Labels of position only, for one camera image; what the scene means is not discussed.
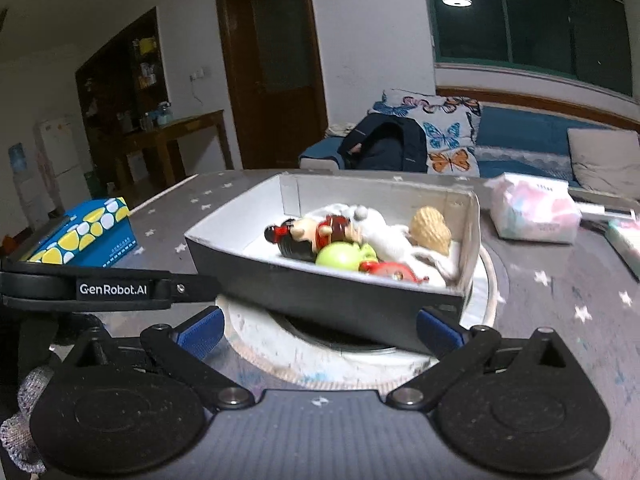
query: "electrical outlet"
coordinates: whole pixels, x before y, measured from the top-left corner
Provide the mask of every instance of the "electrical outlet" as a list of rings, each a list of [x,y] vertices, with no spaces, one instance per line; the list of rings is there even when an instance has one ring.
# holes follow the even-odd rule
[[[202,79],[204,77],[204,69],[200,67],[195,72],[189,74],[189,80],[195,81],[196,79]]]

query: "cable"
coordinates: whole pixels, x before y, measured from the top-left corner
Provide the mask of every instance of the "cable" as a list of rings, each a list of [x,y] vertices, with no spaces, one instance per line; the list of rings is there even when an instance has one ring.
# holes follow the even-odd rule
[[[200,100],[200,98],[196,95],[196,91],[193,88],[193,79],[189,79],[189,81],[191,82],[191,95],[193,96],[194,99],[196,99],[197,102],[200,103],[200,106],[204,106],[204,103]]]

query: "toy figure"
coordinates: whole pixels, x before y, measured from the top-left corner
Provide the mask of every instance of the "toy figure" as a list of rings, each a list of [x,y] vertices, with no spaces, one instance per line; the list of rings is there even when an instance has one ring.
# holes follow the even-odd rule
[[[358,270],[374,276],[385,276],[398,282],[428,283],[429,281],[428,276],[420,280],[408,266],[395,262],[362,262]]]
[[[425,206],[418,209],[409,225],[409,234],[421,247],[449,256],[451,231],[436,208]]]
[[[373,247],[380,260],[405,264],[419,279],[428,277],[433,286],[446,286],[444,278],[451,281],[457,278],[456,266],[446,257],[411,245],[406,238],[409,231],[407,226],[389,226],[379,211],[364,206],[350,207],[345,215],[355,228],[360,229],[362,240]],[[416,256],[429,260],[435,268],[420,262]]]
[[[359,230],[340,215],[327,215],[320,223],[312,218],[289,218],[280,226],[267,227],[264,237],[277,244],[283,256],[306,262],[314,261],[315,255],[332,242],[362,242]]]
[[[264,238],[271,244],[277,244],[282,256],[304,262],[314,262],[316,253],[313,250],[310,232],[314,233],[318,223],[312,219],[295,220],[289,218],[281,225],[270,225],[264,230]]]
[[[327,215],[316,229],[316,251],[320,251],[332,242],[362,243],[360,230],[350,220],[341,215]]]
[[[316,258],[316,265],[333,269],[358,270],[363,262],[377,262],[376,252],[364,244],[334,242],[322,248]]]

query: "pink package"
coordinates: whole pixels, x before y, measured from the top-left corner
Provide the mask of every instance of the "pink package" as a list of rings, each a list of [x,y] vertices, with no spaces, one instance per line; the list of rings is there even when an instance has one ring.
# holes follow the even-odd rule
[[[573,243],[580,210],[561,180],[505,173],[487,183],[491,218],[502,238]]]

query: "blue butterfly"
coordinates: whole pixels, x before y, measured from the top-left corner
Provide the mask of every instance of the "blue butterfly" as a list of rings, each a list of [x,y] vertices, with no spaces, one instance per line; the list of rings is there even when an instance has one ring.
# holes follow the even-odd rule
[[[373,104],[373,109],[381,114],[396,115],[398,117],[406,117],[410,110],[413,110],[415,106],[400,105],[389,106],[386,104],[386,93],[382,93],[382,101],[377,101]]]
[[[460,145],[458,142],[460,123],[453,123],[447,128],[446,134],[443,134],[431,123],[423,123],[422,126],[432,148],[436,150],[453,150]]]

